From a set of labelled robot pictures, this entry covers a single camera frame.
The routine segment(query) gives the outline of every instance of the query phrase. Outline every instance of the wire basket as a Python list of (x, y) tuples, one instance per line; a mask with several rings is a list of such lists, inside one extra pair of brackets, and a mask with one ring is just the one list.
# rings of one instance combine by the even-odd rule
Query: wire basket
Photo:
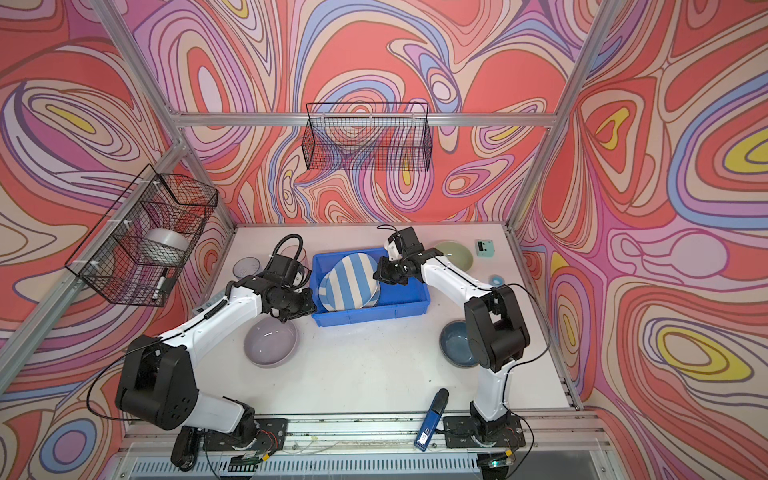
[[(66, 267), (109, 303), (163, 306), (203, 234), (218, 197), (216, 188), (195, 179), (155, 172), (124, 218), (109, 220), (118, 224), (91, 258), (72, 261), (86, 237)], [(168, 234), (177, 243), (157, 240), (153, 230), (170, 230)]]
[(306, 113), (307, 170), (429, 170), (429, 104), (319, 102)]

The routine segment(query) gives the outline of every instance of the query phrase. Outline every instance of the psychedelic wallpaper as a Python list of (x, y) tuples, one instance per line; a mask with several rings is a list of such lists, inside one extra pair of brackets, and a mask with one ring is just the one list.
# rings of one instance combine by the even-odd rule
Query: psychedelic wallpaper
[(631, 478), (768, 478), (768, 2), (631, 0), (515, 225)]
[[(0, 348), (147, 163), (168, 148), (150, 106), (86, 1), (0, 2)], [(162, 310), (90, 290), (0, 396), (0, 478), (97, 478), (123, 425), (87, 413), (94, 374), (135, 336), (182, 323), (223, 249), (218, 219)], [(117, 377), (96, 408), (112, 415)]]
[[(552, 112), (594, 2), (142, 2), (124, 20), (178, 111), (426, 101), (433, 112)], [(441, 127), (428, 172), (306, 172), (302, 128), (187, 136), (236, 223), (500, 221), (543, 129)]]

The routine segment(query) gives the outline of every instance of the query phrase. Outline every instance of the striped plate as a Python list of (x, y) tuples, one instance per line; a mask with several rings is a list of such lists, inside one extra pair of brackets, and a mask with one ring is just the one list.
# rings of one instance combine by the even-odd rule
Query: striped plate
[(329, 312), (374, 306), (379, 300), (375, 271), (376, 261), (365, 253), (342, 258), (320, 282), (320, 302)]

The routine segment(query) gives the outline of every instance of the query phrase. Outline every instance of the white table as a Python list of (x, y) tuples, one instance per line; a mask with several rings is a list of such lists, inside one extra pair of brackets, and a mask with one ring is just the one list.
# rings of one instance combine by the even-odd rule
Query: white table
[[(475, 240), (493, 240), (495, 255), (475, 257), (468, 273), (485, 282), (495, 273), (506, 282), (523, 283), (501, 225), (426, 225), (415, 230), (425, 248), (456, 240), (474, 253)], [(256, 257), (264, 266), (277, 241), (288, 233), (304, 238), (310, 267), (315, 253), (381, 247), (390, 235), (370, 226), (241, 227), (223, 259), (214, 292), (235, 280), (232, 267), (239, 259)], [(438, 389), (446, 388), (450, 393), (447, 410), (465, 411), (475, 395), (481, 367), (450, 365), (438, 345), (442, 327), (463, 318), (463, 306), (434, 288), (429, 293), (432, 304), (422, 316), (323, 328), (310, 316), (295, 319), (299, 345), (288, 362), (274, 369), (255, 366), (243, 353), (243, 339), (254, 319), (197, 365), (197, 388), (245, 402), (264, 415), (424, 412)], [(522, 360), (532, 359), (544, 350), (546, 338), (528, 296), (515, 293), (531, 335)], [(513, 370), (508, 401), (513, 409), (569, 407), (549, 354)]]

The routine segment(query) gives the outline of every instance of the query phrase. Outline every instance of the blue handheld tool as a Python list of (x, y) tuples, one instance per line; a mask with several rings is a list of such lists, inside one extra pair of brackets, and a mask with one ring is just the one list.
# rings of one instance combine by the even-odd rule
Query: blue handheld tool
[(440, 389), (435, 395), (435, 399), (432, 400), (432, 405), (429, 407), (419, 433), (416, 434), (416, 441), (413, 442), (413, 445), (416, 445), (416, 448), (422, 452), (426, 452), (429, 441), (432, 440), (432, 434), (435, 433), (437, 424), (440, 423), (440, 417), (442, 417), (446, 405), (448, 405), (448, 390)]

